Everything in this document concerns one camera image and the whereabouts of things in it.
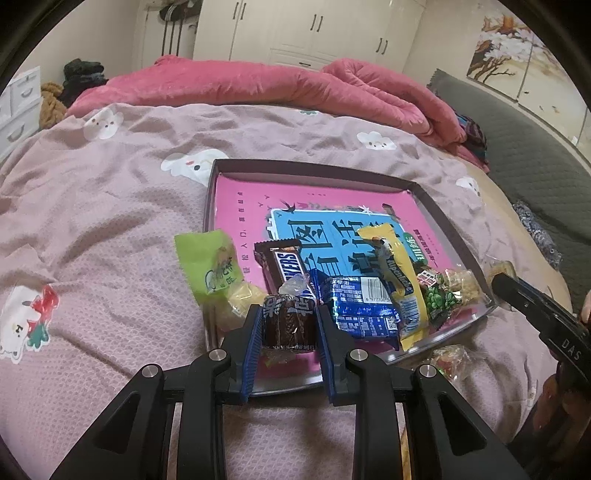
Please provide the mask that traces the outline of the person right hand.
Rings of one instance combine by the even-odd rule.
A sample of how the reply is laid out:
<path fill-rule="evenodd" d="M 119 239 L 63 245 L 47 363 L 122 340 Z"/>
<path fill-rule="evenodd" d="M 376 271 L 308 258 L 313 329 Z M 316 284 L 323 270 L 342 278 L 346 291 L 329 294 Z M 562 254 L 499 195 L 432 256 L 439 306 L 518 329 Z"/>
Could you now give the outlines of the person right hand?
<path fill-rule="evenodd" d="M 579 314 L 580 320 L 588 325 L 591 319 L 591 290 L 589 290 L 584 298 L 583 305 Z"/>

